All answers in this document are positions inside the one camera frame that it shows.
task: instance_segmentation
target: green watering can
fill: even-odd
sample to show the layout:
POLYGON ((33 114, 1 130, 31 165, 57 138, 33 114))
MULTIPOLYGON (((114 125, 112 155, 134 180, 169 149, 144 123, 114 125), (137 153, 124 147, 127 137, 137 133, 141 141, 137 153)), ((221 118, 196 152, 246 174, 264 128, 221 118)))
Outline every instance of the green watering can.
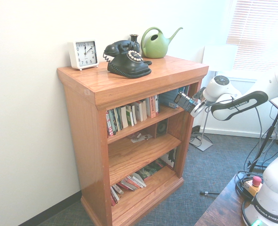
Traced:
POLYGON ((176 32, 169 39, 165 38, 163 32, 157 27, 151 27, 147 29, 147 31, 145 31, 145 33, 143 34, 141 40, 141 47, 144 56, 146 56, 147 58, 163 58, 168 51, 168 46, 171 40, 175 37, 176 33, 178 33, 180 29, 183 28, 180 27, 179 29, 177 29, 176 32), (158 30, 159 33, 151 36, 144 44, 145 36, 151 30, 158 30))

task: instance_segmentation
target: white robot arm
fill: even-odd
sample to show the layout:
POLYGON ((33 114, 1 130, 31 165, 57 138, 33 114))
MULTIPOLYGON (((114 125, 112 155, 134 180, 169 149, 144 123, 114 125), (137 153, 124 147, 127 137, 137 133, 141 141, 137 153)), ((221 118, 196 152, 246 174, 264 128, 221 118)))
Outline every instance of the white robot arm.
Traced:
POLYGON ((275 97, 278 97, 278 67, 266 72, 244 95, 232 86, 227 77, 220 75, 193 96, 201 103, 192 110, 191 115, 196 117, 205 107, 212 105, 212 115, 217 120, 225 121, 275 97))
POLYGON ((278 226, 278 158, 263 173, 263 185, 245 209, 246 225, 258 221, 263 226, 278 226))
MULTIPOLYGON (((212 115, 225 121, 275 97, 278 97, 278 67, 266 72, 244 95, 232 86, 227 77, 216 76, 193 96, 201 103, 196 105, 191 115, 195 117, 211 106, 212 115)), ((246 225, 278 226, 278 158, 264 171, 263 185, 245 213, 246 225)))

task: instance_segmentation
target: wooden bookshelf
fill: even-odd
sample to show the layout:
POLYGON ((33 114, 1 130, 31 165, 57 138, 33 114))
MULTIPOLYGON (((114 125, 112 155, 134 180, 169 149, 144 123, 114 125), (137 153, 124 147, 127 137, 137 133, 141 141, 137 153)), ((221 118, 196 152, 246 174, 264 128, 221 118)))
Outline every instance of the wooden bookshelf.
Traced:
POLYGON ((182 108, 161 106, 155 118, 107 137, 106 110, 190 85, 200 89, 208 66, 166 56, 152 59, 152 73, 127 79, 107 71, 107 63, 82 71, 58 68, 64 85, 71 133, 82 191, 81 203, 96 226, 134 225, 183 184, 183 167, 193 118, 182 108), (168 119, 167 134, 132 143, 128 135, 168 119), (147 187, 126 191, 111 206, 110 185, 178 147, 174 170, 164 167, 146 180, 147 187))

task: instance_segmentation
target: black telephone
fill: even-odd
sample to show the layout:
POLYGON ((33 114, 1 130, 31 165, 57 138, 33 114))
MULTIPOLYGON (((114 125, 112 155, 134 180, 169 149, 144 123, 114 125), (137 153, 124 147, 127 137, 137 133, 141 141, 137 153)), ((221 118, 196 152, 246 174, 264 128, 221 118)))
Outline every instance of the black telephone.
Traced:
POLYGON ((108 45, 103 57, 108 62, 107 70, 130 79, 136 79, 151 73, 148 65, 150 61, 144 61, 140 52, 140 45, 133 41, 122 40, 108 45), (105 55, 114 57, 112 61, 105 55))

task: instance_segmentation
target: window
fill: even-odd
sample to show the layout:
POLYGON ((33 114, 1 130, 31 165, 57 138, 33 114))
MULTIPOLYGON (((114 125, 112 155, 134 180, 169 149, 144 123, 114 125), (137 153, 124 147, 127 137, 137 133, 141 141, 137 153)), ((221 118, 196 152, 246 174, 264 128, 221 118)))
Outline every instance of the window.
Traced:
POLYGON ((234 68, 263 72, 278 65, 278 0, 237 0, 227 44, 238 45, 234 68))

